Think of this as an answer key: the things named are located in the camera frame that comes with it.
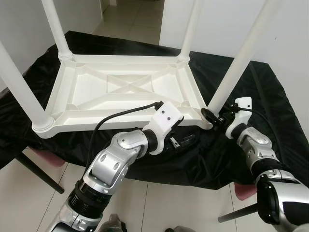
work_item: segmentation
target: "black cloth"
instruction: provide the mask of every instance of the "black cloth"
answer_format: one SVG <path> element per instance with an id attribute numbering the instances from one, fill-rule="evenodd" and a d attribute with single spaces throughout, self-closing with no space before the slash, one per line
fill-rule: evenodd
<path id="1" fill-rule="evenodd" d="M 75 54 L 177 56 L 178 49 L 94 36 L 69 31 L 66 38 Z M 191 52 L 190 68 L 206 104 L 224 77 L 232 58 Z M 57 76 L 60 63 L 56 46 L 25 72 L 29 87 L 45 108 Z M 253 109 L 264 114 L 274 125 L 282 143 L 281 161 L 291 168 L 296 178 L 309 186 L 309 144 L 283 87 L 268 64 L 251 62 L 228 98 L 230 105 L 236 98 L 250 96 Z M 273 142 L 267 124 L 253 114 L 249 125 L 254 126 Z M 112 136 L 124 130 L 100 131 L 94 151 L 99 152 Z M 63 132 L 50 139 L 39 138 L 31 129 L 31 122 L 12 94 L 6 89 L 0 97 L 0 168 L 9 163 L 26 146 L 48 149 L 67 162 L 85 165 L 91 131 Z M 177 127 L 174 138 L 182 143 L 175 150 L 167 143 L 166 151 L 146 155 L 131 165 L 128 178 L 175 185 L 192 185 L 219 189 L 235 181 L 252 183 L 242 150 L 234 140 L 221 132 L 199 127 Z"/>

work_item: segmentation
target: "white floor tile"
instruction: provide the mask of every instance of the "white floor tile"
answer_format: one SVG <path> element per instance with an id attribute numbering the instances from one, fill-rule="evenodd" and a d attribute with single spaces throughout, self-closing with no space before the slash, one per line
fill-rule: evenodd
<path id="1" fill-rule="evenodd" d="M 49 165 L 30 150 L 25 154 L 58 182 L 67 164 Z M 1 231 L 35 232 L 54 190 L 17 160 L 0 170 Z"/>
<path id="2" fill-rule="evenodd" d="M 140 9 L 136 15 L 133 25 L 161 28 L 162 17 L 162 10 Z"/>
<path id="3" fill-rule="evenodd" d="M 117 6 L 141 6 L 143 2 L 143 0 L 117 0 Z"/>
<path id="4" fill-rule="evenodd" d="M 257 202 L 256 194 L 244 201 L 238 200 L 238 198 L 235 195 L 235 191 L 234 191 L 234 183 L 231 183 L 230 187 L 231 187 L 231 193 L 232 193 L 233 207 L 235 211 L 242 209 L 244 207 L 247 207 L 249 205 L 255 204 Z M 250 214 L 250 215 L 237 218 L 236 226 L 237 226 L 237 232 L 247 232 L 248 230 L 250 230 L 250 232 L 261 232 L 261 231 L 276 232 L 273 226 L 266 224 L 262 221 L 258 213 L 254 213 L 254 214 Z"/>
<path id="5" fill-rule="evenodd" d="M 109 6 L 103 13 L 105 22 L 133 24 L 139 11 L 139 6 Z"/>
<path id="6" fill-rule="evenodd" d="M 60 182 L 66 191 L 63 194 L 58 194 L 57 192 L 54 194 L 38 232 L 46 230 L 73 190 L 76 181 L 81 178 L 83 172 L 84 167 L 74 164 L 68 165 Z M 103 212 L 103 219 L 100 225 L 109 219 L 110 214 L 117 213 L 120 219 L 126 223 L 129 232 L 141 231 L 146 190 L 147 182 L 125 179 Z"/>
<path id="7" fill-rule="evenodd" d="M 159 45 L 160 28 L 132 26 L 128 40 Z"/>
<path id="8" fill-rule="evenodd" d="M 93 32 L 94 35 L 127 39 L 131 25 L 117 22 L 101 22 Z"/>
<path id="9" fill-rule="evenodd" d="M 186 226 L 197 232 L 236 232 L 235 221 L 217 218 L 233 211 L 229 186 L 220 190 L 149 183 L 143 232 Z"/>
<path id="10" fill-rule="evenodd" d="M 163 8 L 164 8 L 164 0 L 156 0 L 156 1 L 144 0 L 141 6 L 141 9 L 147 9 L 147 10 L 151 9 L 151 10 L 163 11 Z"/>
<path id="11" fill-rule="evenodd" d="M 71 163 L 68 164 L 60 181 L 60 185 L 64 188 L 65 192 L 62 194 L 55 192 L 41 221 L 38 232 L 46 231 L 47 227 L 52 222 L 63 203 L 74 189 L 76 182 L 81 179 L 84 170 L 85 167 L 81 167 Z"/>

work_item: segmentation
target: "black cable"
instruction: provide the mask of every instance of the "black cable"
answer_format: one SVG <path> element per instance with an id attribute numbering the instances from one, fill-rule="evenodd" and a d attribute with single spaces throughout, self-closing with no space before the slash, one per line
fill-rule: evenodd
<path id="1" fill-rule="evenodd" d="M 120 113 L 117 113 L 117 114 L 114 114 L 114 115 L 110 115 L 106 118 L 104 118 L 103 120 L 101 120 L 97 126 L 95 127 L 95 129 L 93 130 L 92 132 L 92 135 L 91 135 L 91 139 L 90 139 L 90 143 L 89 143 L 89 149 L 88 149 L 88 156 L 87 156 L 87 164 L 86 164 L 86 168 L 85 168 L 85 171 L 84 171 L 84 174 L 86 173 L 86 171 L 88 170 L 90 164 L 91 164 L 91 159 L 92 159 L 92 147 L 93 147 L 93 143 L 95 141 L 95 136 L 96 136 L 96 133 L 97 131 L 99 130 L 99 128 L 102 126 L 102 124 L 104 122 L 106 122 L 107 120 L 110 120 L 114 117 L 118 117 L 118 116 L 122 116 L 122 115 L 126 115 L 126 114 L 130 114 L 130 113 L 133 113 L 133 112 L 136 112 L 136 111 L 140 111 L 140 110 L 145 110 L 145 109 L 148 109 L 148 108 L 151 108 L 153 106 L 158 106 L 158 104 L 161 104 L 160 102 L 155 102 L 155 103 L 152 103 L 150 105 L 146 105 L 146 106 L 142 106 L 142 107 L 139 107 L 139 108 L 135 108 L 135 109 L 131 109 L 131 110 L 126 110 L 126 111 L 123 111 L 123 112 L 120 112 Z"/>
<path id="2" fill-rule="evenodd" d="M 253 112 L 253 113 L 259 115 L 268 124 L 269 128 L 272 130 L 272 133 L 273 133 L 273 135 L 275 137 L 275 143 L 277 144 L 278 151 L 279 151 L 279 157 L 281 158 L 282 157 L 282 146 L 281 146 L 280 140 L 278 138 L 278 135 L 276 133 L 276 130 L 274 130 L 273 126 L 268 121 L 268 119 L 264 115 L 262 115 L 260 112 L 258 112 L 256 110 L 251 110 L 251 109 L 246 109 L 246 108 L 238 108 L 238 110 Z"/>

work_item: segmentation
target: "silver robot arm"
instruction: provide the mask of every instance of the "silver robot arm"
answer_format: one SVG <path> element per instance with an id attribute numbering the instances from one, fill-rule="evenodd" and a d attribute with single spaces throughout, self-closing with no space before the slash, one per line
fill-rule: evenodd
<path id="1" fill-rule="evenodd" d="M 76 183 L 47 232 L 93 232 L 129 166 L 146 153 L 161 153 L 166 136 L 182 120 L 177 108 L 166 102 L 143 130 L 116 134 Z"/>
<path id="2" fill-rule="evenodd" d="M 279 232 L 293 232 L 309 223 L 309 188 L 297 180 L 272 150 L 271 140 L 247 123 L 251 116 L 250 97 L 236 99 L 236 109 L 217 118 L 207 109 L 203 116 L 225 135 L 237 141 L 246 156 L 257 187 L 260 218 Z"/>

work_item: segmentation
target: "chair leg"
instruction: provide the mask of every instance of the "chair leg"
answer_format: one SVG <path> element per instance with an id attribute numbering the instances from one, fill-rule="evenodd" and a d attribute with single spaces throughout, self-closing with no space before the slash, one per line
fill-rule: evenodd
<path id="1" fill-rule="evenodd" d="M 41 168 L 39 168 L 34 162 L 32 162 L 24 153 L 21 153 L 16 159 L 26 166 L 30 171 L 36 174 L 40 179 L 47 183 L 50 187 L 59 193 L 64 193 L 64 189 L 55 182 L 49 175 L 47 175 Z"/>
<path id="2" fill-rule="evenodd" d="M 236 218 L 248 215 L 248 214 L 253 214 L 255 212 L 257 212 L 257 203 L 250 205 L 248 207 L 245 207 L 243 209 L 237 210 L 233 213 L 218 217 L 218 222 L 221 223 L 221 222 L 229 221 L 229 220 L 236 219 Z"/>

